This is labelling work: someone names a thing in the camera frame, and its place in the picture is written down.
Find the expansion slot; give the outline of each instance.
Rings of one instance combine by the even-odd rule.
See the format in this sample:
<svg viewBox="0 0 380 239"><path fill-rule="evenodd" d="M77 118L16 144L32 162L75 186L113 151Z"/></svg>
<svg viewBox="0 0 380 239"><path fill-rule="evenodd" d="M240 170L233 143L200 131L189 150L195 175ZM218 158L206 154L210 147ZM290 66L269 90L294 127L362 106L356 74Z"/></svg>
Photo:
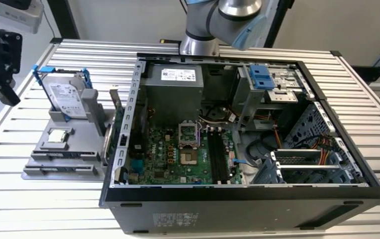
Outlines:
<svg viewBox="0 0 380 239"><path fill-rule="evenodd" d="M225 152L221 133L218 131L208 131L208 150L212 170L212 183L226 184L228 172L225 164Z"/></svg>

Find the green circuit board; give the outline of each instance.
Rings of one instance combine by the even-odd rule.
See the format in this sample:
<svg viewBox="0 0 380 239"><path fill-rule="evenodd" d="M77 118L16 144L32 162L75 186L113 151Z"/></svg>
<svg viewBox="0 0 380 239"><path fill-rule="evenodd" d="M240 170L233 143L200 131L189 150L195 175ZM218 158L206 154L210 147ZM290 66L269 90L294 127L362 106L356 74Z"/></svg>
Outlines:
<svg viewBox="0 0 380 239"><path fill-rule="evenodd" d="M228 166L229 152L234 152L229 131L222 131L224 160ZM143 172L133 184L212 184L206 132L200 133L197 149L179 149L179 128L151 128L147 139L147 156ZM238 166L230 184L240 184Z"/></svg>

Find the chip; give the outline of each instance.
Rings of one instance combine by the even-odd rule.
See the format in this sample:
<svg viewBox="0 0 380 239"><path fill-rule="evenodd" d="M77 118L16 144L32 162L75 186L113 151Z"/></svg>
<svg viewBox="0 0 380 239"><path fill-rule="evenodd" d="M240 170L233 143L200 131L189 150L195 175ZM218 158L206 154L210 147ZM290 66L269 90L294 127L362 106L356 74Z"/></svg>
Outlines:
<svg viewBox="0 0 380 239"><path fill-rule="evenodd" d="M164 178L165 173L164 172L155 172L155 178Z"/></svg>

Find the white wall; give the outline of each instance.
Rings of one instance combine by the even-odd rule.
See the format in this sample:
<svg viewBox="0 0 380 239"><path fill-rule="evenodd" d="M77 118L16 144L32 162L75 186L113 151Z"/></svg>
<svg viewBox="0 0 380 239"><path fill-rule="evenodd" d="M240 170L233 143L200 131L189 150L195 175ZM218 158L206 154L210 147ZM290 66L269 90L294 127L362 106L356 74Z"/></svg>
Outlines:
<svg viewBox="0 0 380 239"><path fill-rule="evenodd" d="M51 14L51 10L48 7L47 0L43 0L44 6L45 6L45 14L51 23L51 26L53 28L55 34L59 37L59 29ZM32 65L39 60L43 51L48 47L48 43L52 39L52 33L48 27L48 23L45 18L43 17L41 25L37 31L37 34L31 34L27 32L21 32L20 30L15 29L9 25L4 25L0 23L0 29L13 31L21 34L23 36L23 46L21 46L21 62L20 62L20 73L13 75L13 79L16 81L16 87L23 82L25 76L28 75Z"/></svg>
<svg viewBox="0 0 380 239"><path fill-rule="evenodd" d="M296 0L274 48L338 50L350 64L380 54L380 0Z"/></svg>
<svg viewBox="0 0 380 239"><path fill-rule="evenodd" d="M179 0L68 0L80 38L159 43L181 40L185 13Z"/></svg>

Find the power supply label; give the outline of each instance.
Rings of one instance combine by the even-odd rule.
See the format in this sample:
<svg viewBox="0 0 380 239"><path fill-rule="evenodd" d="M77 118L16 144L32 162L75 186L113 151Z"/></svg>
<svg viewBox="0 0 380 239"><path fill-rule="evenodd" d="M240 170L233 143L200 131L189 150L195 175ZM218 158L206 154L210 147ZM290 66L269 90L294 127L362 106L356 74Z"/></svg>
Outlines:
<svg viewBox="0 0 380 239"><path fill-rule="evenodd" d="M49 84L52 101L57 103L60 111L71 118L87 117L84 106L76 88L69 84Z"/></svg>
<svg viewBox="0 0 380 239"><path fill-rule="evenodd" d="M198 213L153 213L156 227L193 227Z"/></svg>
<svg viewBox="0 0 380 239"><path fill-rule="evenodd" d="M196 81L196 70L163 69L163 81Z"/></svg>

